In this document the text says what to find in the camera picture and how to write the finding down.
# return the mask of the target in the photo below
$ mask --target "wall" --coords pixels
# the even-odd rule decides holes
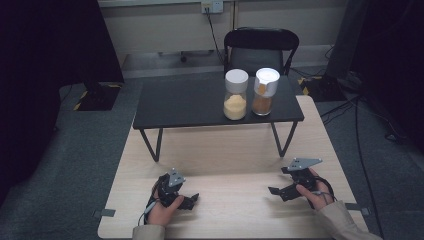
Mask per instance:
[[[300,38],[301,50],[335,42],[345,5],[346,0],[282,0],[239,1],[234,7],[225,1],[224,13],[211,15],[211,21],[219,48],[234,19],[235,27],[292,30]],[[215,49],[199,2],[102,7],[102,13],[118,54]]]

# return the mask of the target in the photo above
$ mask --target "black chair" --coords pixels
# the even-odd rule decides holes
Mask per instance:
[[[299,46],[297,35],[286,29],[237,28],[224,39],[224,72],[242,69],[255,76],[260,68],[288,75],[294,53]],[[290,51],[284,64],[283,51]]]

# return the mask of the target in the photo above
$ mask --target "electrical outlet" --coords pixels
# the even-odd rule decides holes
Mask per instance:
[[[213,13],[222,13],[222,12],[224,12],[224,3],[223,3],[223,1],[214,1],[214,2],[212,2],[212,12]]]
[[[206,9],[208,9],[209,13],[212,13],[212,2],[201,2],[200,7],[202,13],[206,13]]]

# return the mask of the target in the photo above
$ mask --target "human hand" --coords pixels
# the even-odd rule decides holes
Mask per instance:
[[[309,168],[309,170],[311,171],[312,175],[318,176],[318,174],[312,168]],[[304,186],[300,184],[296,185],[296,190],[302,196],[306,197],[309,201],[311,201],[312,205],[314,205],[314,208],[319,211],[321,210],[321,208],[327,206],[330,203],[333,203],[334,200],[333,197],[329,194],[328,187],[320,180],[317,180],[317,189],[318,191],[327,194],[315,195],[314,193],[306,189]]]
[[[154,198],[158,199],[158,191],[155,191]],[[172,202],[169,207],[164,207],[159,200],[156,201],[155,206],[149,213],[149,217],[147,219],[148,224],[153,225],[161,225],[166,227],[168,223],[171,221],[172,216],[174,215],[175,210],[181,205],[184,201],[184,196],[179,195],[174,202]]]

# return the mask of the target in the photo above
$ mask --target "table leg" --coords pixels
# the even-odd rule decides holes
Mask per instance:
[[[162,144],[162,133],[163,128],[159,129],[158,139],[156,143],[156,153],[153,151],[152,145],[150,145],[149,139],[147,138],[146,133],[144,132],[144,129],[140,129],[141,136],[144,139],[144,142],[147,145],[147,148],[149,149],[150,154],[152,155],[152,158],[155,162],[159,162],[159,155],[160,155],[160,145]]]
[[[290,129],[289,136],[287,137],[287,140],[286,140],[286,144],[284,145],[284,148],[281,149],[281,144],[280,144],[280,139],[278,137],[277,129],[275,128],[274,123],[273,122],[271,123],[272,132],[274,133],[274,138],[275,138],[275,142],[277,143],[278,154],[280,154],[280,157],[284,157],[284,155],[286,154],[287,148],[289,147],[290,142],[293,138],[293,134],[294,134],[294,130],[296,129],[296,126],[297,126],[297,121],[293,122],[293,125]]]

